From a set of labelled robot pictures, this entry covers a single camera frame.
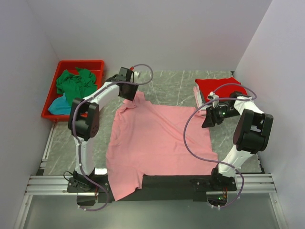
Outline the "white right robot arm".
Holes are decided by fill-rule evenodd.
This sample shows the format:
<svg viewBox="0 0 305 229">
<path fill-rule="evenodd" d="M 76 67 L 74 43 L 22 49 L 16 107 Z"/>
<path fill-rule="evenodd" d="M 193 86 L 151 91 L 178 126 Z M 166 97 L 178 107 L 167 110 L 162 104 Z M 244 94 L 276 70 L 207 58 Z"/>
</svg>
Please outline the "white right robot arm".
<svg viewBox="0 0 305 229">
<path fill-rule="evenodd" d="M 202 128 L 220 125 L 224 119 L 240 116 L 233 135 L 233 147 L 222 163 L 212 169 L 209 185 L 214 190 L 230 187 L 234 182 L 236 169 L 259 151 L 267 147 L 273 116 L 261 111 L 252 98 L 239 91 L 230 94 L 231 100 L 212 102 L 206 108 Z"/>
</svg>

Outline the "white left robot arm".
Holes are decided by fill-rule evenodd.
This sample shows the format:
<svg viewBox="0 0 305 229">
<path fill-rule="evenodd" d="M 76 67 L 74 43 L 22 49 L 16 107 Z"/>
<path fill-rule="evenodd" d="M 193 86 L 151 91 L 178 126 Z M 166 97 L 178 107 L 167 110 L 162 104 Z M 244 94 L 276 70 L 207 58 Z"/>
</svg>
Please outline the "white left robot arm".
<svg viewBox="0 0 305 229">
<path fill-rule="evenodd" d="M 97 91 L 72 102 L 68 128 L 76 146 L 76 166 L 70 183 L 85 192 L 95 187 L 92 146 L 100 127 L 100 111 L 118 96 L 130 101 L 134 99 L 138 85 L 134 84 L 133 70 L 133 67 L 121 67 L 119 73 L 109 78 Z"/>
</svg>

